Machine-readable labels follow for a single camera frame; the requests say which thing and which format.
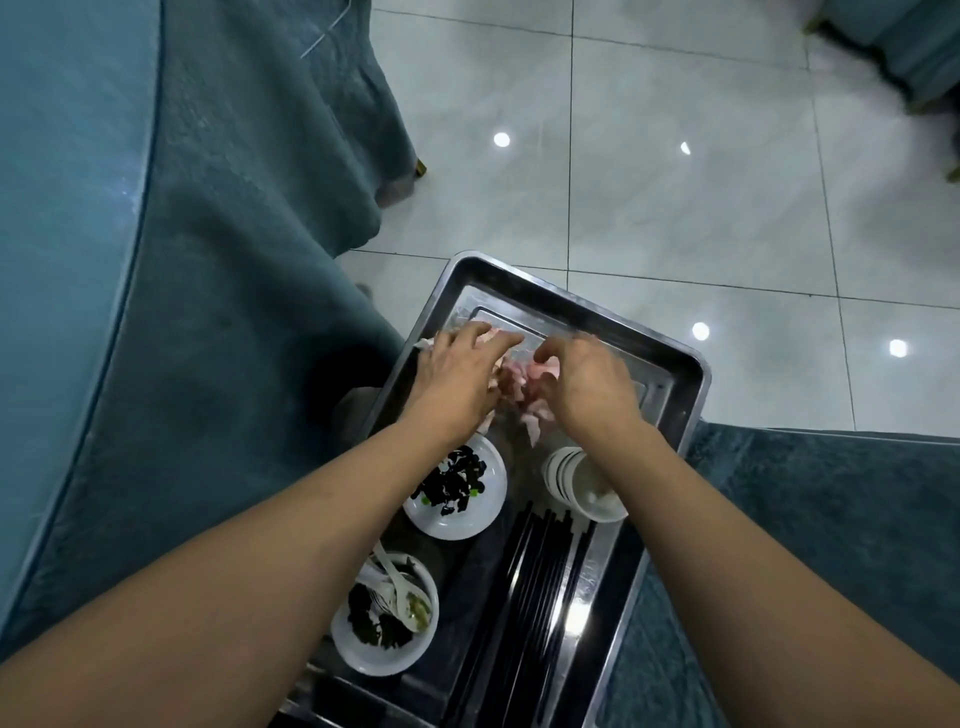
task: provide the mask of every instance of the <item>raw meat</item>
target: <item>raw meat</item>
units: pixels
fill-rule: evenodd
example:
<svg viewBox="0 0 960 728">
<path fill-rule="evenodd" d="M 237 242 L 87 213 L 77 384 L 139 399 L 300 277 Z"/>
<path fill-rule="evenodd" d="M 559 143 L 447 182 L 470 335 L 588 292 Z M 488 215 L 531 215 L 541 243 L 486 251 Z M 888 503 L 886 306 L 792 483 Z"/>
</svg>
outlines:
<svg viewBox="0 0 960 728">
<path fill-rule="evenodd" d="M 477 337 L 476 345 L 490 341 L 500 331 L 499 328 L 491 328 L 487 333 Z M 416 349 L 432 349 L 433 339 L 420 339 L 414 347 Z M 501 381 L 500 375 L 503 372 L 509 374 L 509 381 Z M 556 418 L 550 411 L 550 406 L 546 400 L 537 398 L 530 399 L 529 384 L 531 381 L 541 378 L 545 374 L 560 378 L 560 360 L 556 356 L 551 356 L 543 364 L 538 364 L 532 359 L 520 361 L 515 356 L 507 352 L 504 356 L 497 359 L 493 365 L 488 387 L 490 389 L 500 388 L 500 394 L 503 400 L 509 401 L 520 411 L 520 421 L 527 428 L 527 436 L 530 438 L 530 445 L 537 444 L 541 435 L 541 423 L 552 423 Z M 477 427 L 477 432 L 481 435 L 487 434 L 490 425 L 493 422 L 494 412 L 492 411 L 484 421 Z"/>
</svg>

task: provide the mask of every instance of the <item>tile grout line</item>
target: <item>tile grout line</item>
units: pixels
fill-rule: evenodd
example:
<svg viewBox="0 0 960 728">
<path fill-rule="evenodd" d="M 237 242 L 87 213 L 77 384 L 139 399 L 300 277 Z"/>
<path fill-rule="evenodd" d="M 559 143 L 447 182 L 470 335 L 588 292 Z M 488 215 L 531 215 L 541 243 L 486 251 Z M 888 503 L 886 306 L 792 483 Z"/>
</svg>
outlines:
<svg viewBox="0 0 960 728">
<path fill-rule="evenodd" d="M 357 248 L 347 251 L 348 253 L 363 253 L 367 255 L 397 255 L 399 257 L 416 257 L 425 260 L 442 260 L 448 262 L 450 255 L 422 255 L 419 253 L 397 253 L 394 251 L 365 251 Z M 868 299 L 860 296 L 837 296 L 831 293 L 807 293 L 805 291 L 786 291 L 782 288 L 760 288 L 752 285 L 736 285 L 735 283 L 704 283 L 701 280 L 681 280 L 681 279 L 659 279 L 652 276 L 628 276 L 623 273 L 604 273 L 602 271 L 582 271 L 576 268 L 552 268 L 549 265 L 516 265 L 507 263 L 515 268 L 540 268 L 543 271 L 557 271 L 558 273 L 582 273 L 587 276 L 610 276 L 612 278 L 633 279 L 633 280 L 660 280 L 664 283 L 685 283 L 686 285 L 703 285 L 708 288 L 733 288 L 739 291 L 761 291 L 763 293 L 783 293 L 788 296 L 807 296 L 808 298 L 818 299 L 838 299 L 840 301 L 863 301 L 866 303 L 889 303 L 891 305 L 911 305 L 917 308 L 937 308 L 946 311 L 960 311 L 960 305 L 940 305 L 937 303 L 913 303 L 910 301 L 888 301 L 886 299 Z"/>
<path fill-rule="evenodd" d="M 573 207 L 573 17 L 577 0 L 570 0 L 570 96 L 566 128 L 566 285 L 570 288 L 570 209 Z"/>
<path fill-rule="evenodd" d="M 850 357 L 847 355 L 847 333 L 843 327 L 843 303 L 837 297 L 837 313 L 840 315 L 840 341 L 843 343 L 843 363 L 847 367 L 847 391 L 850 392 L 850 417 L 853 420 L 853 431 L 856 432 L 856 410 L 853 408 L 853 380 L 850 376 Z"/>
<path fill-rule="evenodd" d="M 759 65 L 764 68 L 778 68 L 781 71 L 806 71 L 809 70 L 802 65 L 792 65 L 790 63 L 777 63 L 772 61 L 757 61 L 755 59 L 737 59 L 733 56 L 721 56 L 717 53 L 708 53 L 707 51 L 687 51 L 683 48 L 670 48 L 665 45 L 653 45 L 652 43 L 632 43 L 629 40 L 611 40 L 605 37 L 594 36 L 574 36 L 580 40 L 593 40 L 597 43 L 614 43 L 616 45 L 629 45 L 634 48 L 645 48 L 648 51 L 661 51 L 663 53 L 680 53 L 684 56 L 699 56 L 700 58 L 715 59 L 717 61 L 731 61 L 734 63 L 748 63 L 749 65 Z"/>
<path fill-rule="evenodd" d="M 716 59 L 718 61 L 732 61 L 734 63 L 748 63 L 750 65 L 759 65 L 764 68 L 779 68 L 785 71 L 806 71 L 809 70 L 802 65 L 791 65 L 789 63 L 777 63 L 771 61 L 757 61 L 755 59 L 738 59 L 732 56 L 721 56 L 716 53 L 707 53 L 704 51 L 687 51 L 682 48 L 670 48 L 665 45 L 652 45 L 650 43 L 632 43 L 629 40 L 611 40 L 610 38 L 594 36 L 577 36 L 573 33 L 572 24 L 570 33 L 554 33 L 553 31 L 542 31 L 534 28 L 520 28 L 516 25 L 502 25 L 500 23 L 487 23 L 481 20 L 464 20 L 456 17 L 442 17 L 441 15 L 428 15 L 423 12 L 392 11 L 385 8 L 374 8 L 374 12 L 386 12 L 390 15 L 407 15 L 408 17 L 428 17 L 432 20 L 444 20 L 449 23 L 466 23 L 467 25 L 479 25 L 486 28 L 500 28 L 505 31 L 521 31 L 522 33 L 538 33 L 542 36 L 578 38 L 580 40 L 593 40 L 598 43 L 615 43 L 616 45 L 629 45 L 634 48 L 645 48 L 649 51 L 662 51 L 664 53 L 681 53 L 685 56 L 700 56 L 702 58 Z"/>
<path fill-rule="evenodd" d="M 445 20 L 449 23 L 467 23 L 468 25 L 479 25 L 486 28 L 501 28 L 505 31 L 522 31 L 523 33 L 539 33 L 542 36 L 553 36 L 553 37 L 571 37 L 571 33 L 554 33 L 553 31 L 540 31 L 533 28 L 520 28 L 516 25 L 501 25 L 500 23 L 486 23 L 482 20 L 464 20 L 459 17 L 443 17 L 442 15 L 429 15 L 425 12 L 409 12 L 409 11 L 390 11 L 386 8 L 374 8 L 375 12 L 388 12 L 390 15 L 408 15 L 410 17 L 429 17 L 433 20 Z"/>
<path fill-rule="evenodd" d="M 840 317 L 840 341 L 843 344 L 843 363 L 847 369 L 847 392 L 850 395 L 850 416 L 853 421 L 853 430 L 856 431 L 856 409 L 853 406 L 853 379 L 850 376 L 850 353 L 847 350 L 847 332 L 843 326 L 843 305 L 840 303 L 840 279 L 837 277 L 837 256 L 833 248 L 833 225 L 830 222 L 830 202 L 827 198 L 827 173 L 824 171 L 824 150 L 820 143 L 820 120 L 817 118 L 817 94 L 813 83 L 813 74 L 810 71 L 810 56 L 807 42 L 804 39 L 806 53 L 806 79 L 810 88 L 810 110 L 813 111 L 813 135 L 817 140 L 817 159 L 820 162 L 820 185 L 824 193 L 824 213 L 827 216 L 827 237 L 830 241 L 830 262 L 833 263 L 833 285 L 837 292 L 837 314 Z"/>
</svg>

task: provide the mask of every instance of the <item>white tile floor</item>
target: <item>white tile floor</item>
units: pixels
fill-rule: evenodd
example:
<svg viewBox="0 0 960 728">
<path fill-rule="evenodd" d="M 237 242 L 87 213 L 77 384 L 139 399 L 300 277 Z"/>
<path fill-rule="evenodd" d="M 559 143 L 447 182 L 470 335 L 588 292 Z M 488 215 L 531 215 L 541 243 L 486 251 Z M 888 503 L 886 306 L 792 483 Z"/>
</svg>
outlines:
<svg viewBox="0 0 960 728">
<path fill-rule="evenodd" d="M 479 249 L 701 350 L 715 422 L 960 436 L 956 121 L 798 4 L 374 0 L 429 173 L 345 270 L 406 335 Z"/>
</svg>

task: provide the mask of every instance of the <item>forearm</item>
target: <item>forearm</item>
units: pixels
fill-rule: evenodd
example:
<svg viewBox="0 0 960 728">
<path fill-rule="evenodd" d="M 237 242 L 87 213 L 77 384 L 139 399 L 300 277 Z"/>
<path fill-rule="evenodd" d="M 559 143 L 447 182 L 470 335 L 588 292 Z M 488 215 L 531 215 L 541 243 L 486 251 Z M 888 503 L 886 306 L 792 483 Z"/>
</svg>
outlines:
<svg viewBox="0 0 960 728">
<path fill-rule="evenodd" d="M 0 723 L 265 725 L 446 450 L 393 425 L 161 558 L 0 667 Z"/>
<path fill-rule="evenodd" d="M 735 723 L 960 718 L 949 678 L 740 513 L 655 430 L 620 427 L 588 451 L 614 481 Z"/>
</svg>

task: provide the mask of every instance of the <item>chopsticks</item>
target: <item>chopsticks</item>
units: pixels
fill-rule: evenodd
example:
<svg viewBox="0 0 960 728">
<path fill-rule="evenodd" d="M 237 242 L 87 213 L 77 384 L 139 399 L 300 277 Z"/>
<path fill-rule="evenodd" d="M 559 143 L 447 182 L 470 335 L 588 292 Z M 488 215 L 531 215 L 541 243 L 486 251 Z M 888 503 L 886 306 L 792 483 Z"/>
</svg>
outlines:
<svg viewBox="0 0 960 728">
<path fill-rule="evenodd" d="M 470 642 L 460 674 L 457 675 L 457 681 L 447 701 L 444 720 L 441 721 L 444 726 L 459 725 L 463 719 L 470 690 L 476 680 L 484 650 L 490 641 L 491 632 L 496 626 L 500 610 L 510 596 L 509 591 L 514 584 L 516 571 L 530 541 L 531 528 L 536 518 L 531 511 L 532 506 L 533 501 L 528 502 L 526 508 L 517 515 L 514 527 L 507 538 L 507 544 L 503 549 L 503 557 L 500 559 L 500 565 L 497 567 L 496 575 L 493 578 L 490 595 L 487 598 L 484 611 L 480 615 L 476 633 Z"/>
<path fill-rule="evenodd" d="M 592 531 L 581 537 L 567 586 L 561 598 L 564 569 L 573 543 L 572 519 L 562 521 L 547 510 L 531 514 L 526 548 L 516 564 L 516 584 L 509 596 L 508 615 L 477 725 L 531 725 L 549 694 L 565 613 L 573 585 L 583 565 L 581 551 Z M 559 618 L 552 617 L 561 604 Z"/>
<path fill-rule="evenodd" d="M 550 695 L 553 673 L 554 670 L 557 669 L 557 656 L 560 653 L 560 646 L 564 642 L 566 617 L 570 612 L 570 604 L 573 603 L 573 596 L 577 588 L 577 577 L 580 575 L 580 569 L 583 568 L 584 560 L 587 558 L 587 548 L 590 545 L 590 540 L 593 538 L 593 531 L 596 530 L 596 525 L 596 522 L 591 521 L 589 528 L 581 534 L 580 541 L 577 542 L 577 551 L 573 555 L 573 563 L 570 565 L 570 577 L 566 580 L 564 601 L 561 605 L 560 616 L 553 625 L 553 631 L 547 641 L 547 671 L 540 685 L 540 696 L 537 698 L 537 723 L 543 722 L 543 712 L 546 710 L 547 697 Z"/>
</svg>

